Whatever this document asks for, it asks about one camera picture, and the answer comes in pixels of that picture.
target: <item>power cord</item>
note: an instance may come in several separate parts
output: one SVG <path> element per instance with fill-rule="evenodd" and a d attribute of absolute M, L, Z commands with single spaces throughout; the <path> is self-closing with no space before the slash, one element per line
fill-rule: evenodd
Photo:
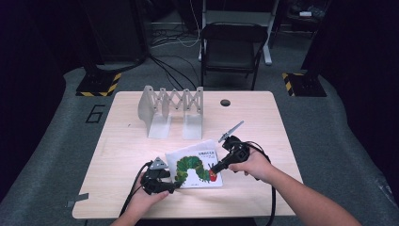
<path fill-rule="evenodd" d="M 144 186 L 144 185 L 141 185 L 138 189 L 135 190 L 135 187 L 136 187 L 138 178 L 139 178 L 140 175 L 141 175 L 141 172 L 144 170 L 145 167 L 149 167 L 151 164 L 152 164 L 152 162 L 148 162 L 148 163 L 144 164 L 144 166 L 142 166 L 141 169 L 138 171 L 138 174 L 137 174 L 137 176 L 136 176 L 136 178 L 135 178 L 135 181 L 133 182 L 132 189 L 130 190 L 129 195 L 128 195 L 127 198 L 126 198 L 126 201 L 125 201 L 125 203 L 123 204 L 122 209 L 120 210 L 120 216 L 125 212 L 125 210 L 126 210 L 128 204 L 129 204 L 130 200 L 132 199 L 132 197 L 136 194 L 136 192 L 137 192 L 141 187 Z"/>
<path fill-rule="evenodd" d="M 185 58 L 183 58 L 183 57 L 181 57 L 181 56 L 176 56 L 176 55 L 160 55 L 160 56 L 157 56 L 157 57 L 177 57 L 177 58 L 181 59 L 182 61 L 185 61 L 187 64 L 190 65 L 191 69 L 193 70 L 193 73 L 194 73 L 194 75 L 195 75 L 196 78 L 197 78 L 197 83 L 198 83 L 198 84 L 200 83 L 200 77 L 199 77 L 199 75 L 197 74 L 197 71 L 196 71 L 196 69 L 194 68 L 194 65 L 193 65 L 190 61 L 186 60 Z"/>
<path fill-rule="evenodd" d="M 200 41 L 200 26 L 199 26 L 199 23 L 198 23 L 196 14 L 195 14 L 195 12 L 194 12 L 192 0 L 190 0 L 190 7 L 191 7 L 191 11 L 192 11 L 193 16 L 194 16 L 194 20 L 196 21 L 197 32 L 198 32 L 197 39 L 196 39 L 196 40 L 181 40 L 180 38 L 176 38 L 176 40 L 178 40 L 178 41 L 167 42 L 167 43 L 159 44 L 159 45 L 153 46 L 153 47 L 151 47 L 151 48 L 157 48 L 157 47 L 160 47 L 160 46 L 163 46 L 163 45 L 167 45 L 167 44 L 179 44 L 179 43 L 180 43 L 182 46 L 184 46 L 184 47 L 190 48 L 190 47 L 195 46 L 195 45 Z M 191 45 L 185 45 L 185 43 L 189 43 L 189 42 L 194 42 L 194 43 L 191 44 Z"/>
<path fill-rule="evenodd" d="M 184 87 L 179 83 L 179 81 L 170 73 L 170 71 L 167 69 L 167 67 L 170 68 L 170 69 L 172 69 L 173 71 L 175 71 L 176 73 L 178 73 L 178 74 L 181 75 L 182 77 L 184 77 L 184 78 L 193 86 L 194 90 L 197 90 L 197 86 L 196 86 L 196 85 L 191 81 L 191 79 L 189 79 L 186 75 L 184 75 L 183 73 L 181 73 L 181 72 L 178 71 L 177 69 L 173 68 L 172 66 L 170 66 L 170 65 L 167 64 L 166 62 L 160 60 L 159 58 L 156 58 L 155 56 L 150 55 L 149 58 L 150 58 L 155 64 L 157 64 L 159 67 L 161 67 L 161 68 L 164 70 L 164 72 L 165 72 L 166 75 L 167 75 L 168 81 L 170 82 L 170 84 L 171 84 L 175 89 L 177 89 L 177 90 L 183 90 L 183 89 L 185 89 L 185 88 L 184 88 Z M 170 79 L 172 79 L 172 80 L 174 81 L 174 83 L 176 83 L 176 84 L 179 86 L 179 88 L 177 88 L 177 87 L 175 86 L 175 84 L 174 84 Z"/>
<path fill-rule="evenodd" d="M 256 150 L 257 152 L 261 153 L 267 159 L 267 161 L 271 163 L 269 156 L 267 156 L 267 154 L 264 152 L 263 148 L 259 144 L 253 141 L 247 141 L 246 144 L 249 147 Z M 275 215 L 276 215 L 276 189 L 272 186 L 272 212 L 270 214 L 269 221 L 267 221 L 266 223 L 266 226 L 272 225 Z"/>
<path fill-rule="evenodd" d="M 174 33 L 179 32 L 179 34 L 168 35 L 168 32 L 174 32 Z M 177 24 L 172 29 L 155 29 L 153 30 L 152 35 L 154 36 L 154 38 L 150 41 L 150 46 L 152 47 L 157 47 L 165 43 L 168 43 L 169 40 L 182 41 L 182 39 L 186 39 L 191 36 L 188 30 L 184 30 L 183 20 L 181 20 L 181 23 Z"/>

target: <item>black chair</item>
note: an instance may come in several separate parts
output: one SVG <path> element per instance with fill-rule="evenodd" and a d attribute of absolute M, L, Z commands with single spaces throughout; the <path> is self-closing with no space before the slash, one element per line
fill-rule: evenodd
<path fill-rule="evenodd" d="M 269 41 L 269 48 L 273 48 L 279 28 L 284 22 L 291 23 L 293 31 L 308 31 L 311 33 L 311 39 L 319 29 L 321 20 L 324 17 L 324 13 L 327 9 L 329 0 L 282 0 L 279 1 L 279 7 L 276 15 L 276 19 L 273 25 L 274 34 L 272 39 Z M 315 7 L 311 9 L 311 17 L 300 17 L 300 11 L 309 11 L 309 6 L 313 4 Z"/>
<path fill-rule="evenodd" d="M 253 73 L 255 88 L 267 28 L 258 24 L 207 24 L 201 31 L 201 85 L 207 71 Z"/>

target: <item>black cable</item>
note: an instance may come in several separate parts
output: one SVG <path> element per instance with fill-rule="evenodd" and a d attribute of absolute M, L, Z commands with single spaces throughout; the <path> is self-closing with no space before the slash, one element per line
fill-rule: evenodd
<path fill-rule="evenodd" d="M 267 156 L 267 154 L 264 152 L 261 145 L 255 143 L 253 141 L 247 141 L 247 142 L 243 142 L 243 143 L 247 144 L 249 147 L 251 147 L 254 150 L 261 153 L 267 159 L 267 161 L 269 161 L 269 163 L 272 163 L 270 161 L 269 156 Z M 270 218 L 269 218 L 269 221 L 267 221 L 266 226 L 272 225 L 275 215 L 276 215 L 276 189 L 272 186 L 272 212 L 270 214 Z"/>
<path fill-rule="evenodd" d="M 197 21 L 197 17 L 196 17 L 196 15 L 194 13 L 194 10 L 193 10 L 193 4 L 192 4 L 191 0 L 190 0 L 190 6 L 191 6 L 191 12 L 193 13 L 194 20 L 196 21 L 196 25 L 197 25 L 197 30 L 198 30 L 197 39 L 196 40 L 184 41 L 184 40 L 181 40 L 179 37 L 176 37 L 175 39 L 178 40 L 179 42 L 165 42 L 165 43 L 161 43 L 161 44 L 155 45 L 152 48 L 155 48 L 155 47 L 158 47 L 158 46 L 161 46 L 161 45 L 164 45 L 164 44 L 172 44 L 172 43 L 173 44 L 180 43 L 181 45 L 183 45 L 185 47 L 193 47 L 197 42 L 200 41 L 200 27 L 199 27 L 199 23 Z M 189 35 L 191 35 L 192 33 L 190 32 L 190 30 L 187 30 L 187 32 L 184 31 L 184 21 L 183 21 L 182 17 L 181 17 L 181 25 L 182 25 L 182 31 L 183 31 L 182 34 L 185 34 L 184 38 L 189 37 Z M 184 42 L 194 42 L 194 44 L 187 46 L 187 45 L 184 45 Z"/>
<path fill-rule="evenodd" d="M 175 68 L 173 68 L 172 66 L 168 65 L 168 64 L 165 63 L 164 61 L 162 61 L 162 60 L 160 60 L 160 59 L 158 59 L 158 58 L 157 58 L 157 60 L 158 60 L 159 62 L 165 64 L 165 65 L 168 66 L 169 68 L 171 68 L 171 69 L 172 69 L 173 71 L 175 71 L 176 73 L 179 73 L 179 74 L 180 74 L 181 76 L 183 76 L 185 79 L 187 79 L 188 82 L 190 82 L 191 85 L 193 85 L 194 90 L 197 89 L 196 85 L 194 85 L 194 83 L 193 83 L 187 76 L 185 76 L 183 73 L 179 72 L 177 69 L 175 69 Z"/>
<path fill-rule="evenodd" d="M 158 57 L 177 57 L 177 58 L 187 62 L 191 66 L 191 69 L 193 70 L 194 74 L 196 75 L 198 84 L 200 83 L 200 78 L 199 78 L 199 76 L 198 76 L 198 74 L 196 72 L 196 69 L 194 68 L 193 64 L 190 61 L 186 60 L 185 58 L 183 58 L 181 56 L 176 56 L 176 55 L 161 55 L 161 56 L 158 56 Z"/>
<path fill-rule="evenodd" d="M 127 208 L 127 205 L 129 204 L 129 202 L 130 202 L 130 200 L 132 199 L 133 195 L 135 195 L 136 192 L 142 187 L 142 186 L 140 186 L 138 189 L 135 190 L 135 186 L 136 186 L 136 183 L 137 183 L 137 181 L 138 181 L 138 178 L 139 178 L 140 175 L 141 175 L 141 172 L 144 170 L 145 167 L 149 167 L 151 164 L 152 164 L 152 161 L 151 161 L 151 162 L 148 162 L 148 163 L 146 163 L 146 164 L 144 164 L 144 166 L 142 166 L 141 169 L 138 171 L 138 174 L 137 174 L 137 176 L 136 176 L 136 178 L 135 178 L 135 181 L 133 182 L 132 189 L 130 189 L 130 193 L 129 193 L 129 195 L 128 195 L 127 198 L 126 198 L 126 201 L 125 201 L 125 203 L 123 204 L 122 209 L 120 210 L 120 216 L 125 212 L 125 210 L 126 210 L 126 208 Z"/>
<path fill-rule="evenodd" d="M 190 33 L 188 33 L 187 31 L 181 32 L 180 34 L 176 34 L 176 35 L 167 35 L 167 33 L 160 34 L 151 40 L 150 46 L 164 44 L 164 43 L 167 43 L 169 40 L 182 40 L 182 39 L 189 38 L 189 37 L 190 37 Z"/>
<path fill-rule="evenodd" d="M 170 77 L 180 86 L 180 89 L 184 89 L 183 88 L 183 86 L 176 80 L 176 78 L 158 61 L 158 59 L 157 58 L 155 58 L 155 57 L 153 57 L 153 56 L 150 56 L 150 59 L 152 59 L 152 61 L 154 62 L 154 63 L 156 63 L 159 67 L 161 67 L 163 70 L 164 70 L 164 72 L 167 74 L 167 78 L 168 78 L 168 80 L 169 80 L 169 82 L 170 82 L 170 84 L 175 88 L 175 89 L 177 89 L 175 86 L 174 86 L 174 84 L 170 81 Z"/>
<path fill-rule="evenodd" d="M 181 75 L 182 77 L 184 77 L 189 83 L 191 83 L 191 85 L 194 87 L 194 90 L 197 90 L 196 85 L 195 85 L 186 75 L 184 75 L 183 73 L 181 73 L 181 72 L 178 71 L 177 69 L 175 69 L 175 68 L 173 68 L 172 66 L 168 65 L 166 62 L 164 62 L 164 61 L 162 61 L 162 60 L 156 58 L 155 56 L 150 55 L 150 59 L 152 59 L 152 61 L 153 61 L 154 63 L 156 63 L 159 67 L 161 67 L 162 69 L 164 69 L 165 73 L 167 74 L 167 78 L 168 78 L 170 84 L 171 84 L 174 88 L 176 88 L 176 87 L 173 85 L 173 83 L 170 81 L 169 78 L 172 78 L 172 79 L 175 81 L 175 83 L 177 83 L 177 84 L 179 85 L 180 89 L 184 89 L 184 87 L 177 81 L 177 79 L 168 71 L 168 69 L 167 69 L 165 66 L 171 68 L 173 71 L 175 71 L 176 73 L 180 74 L 180 75 Z"/>

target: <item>green caterpillar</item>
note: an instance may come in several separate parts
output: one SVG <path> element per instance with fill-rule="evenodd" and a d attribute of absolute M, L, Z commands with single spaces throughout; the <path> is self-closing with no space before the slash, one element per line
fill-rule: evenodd
<path fill-rule="evenodd" d="M 202 161 L 197 156 L 186 156 L 181 158 L 177 162 L 176 176 L 175 180 L 184 184 L 188 177 L 187 171 L 194 169 L 199 179 L 202 182 L 214 182 L 217 179 L 217 175 L 214 174 L 210 169 L 204 169 Z"/>

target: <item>book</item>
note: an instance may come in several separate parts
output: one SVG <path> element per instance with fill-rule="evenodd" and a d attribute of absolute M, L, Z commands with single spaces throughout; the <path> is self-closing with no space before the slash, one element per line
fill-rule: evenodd
<path fill-rule="evenodd" d="M 221 173 L 211 171 L 217 164 L 213 140 L 166 153 L 166 157 L 172 182 L 181 182 L 181 188 L 223 186 Z"/>

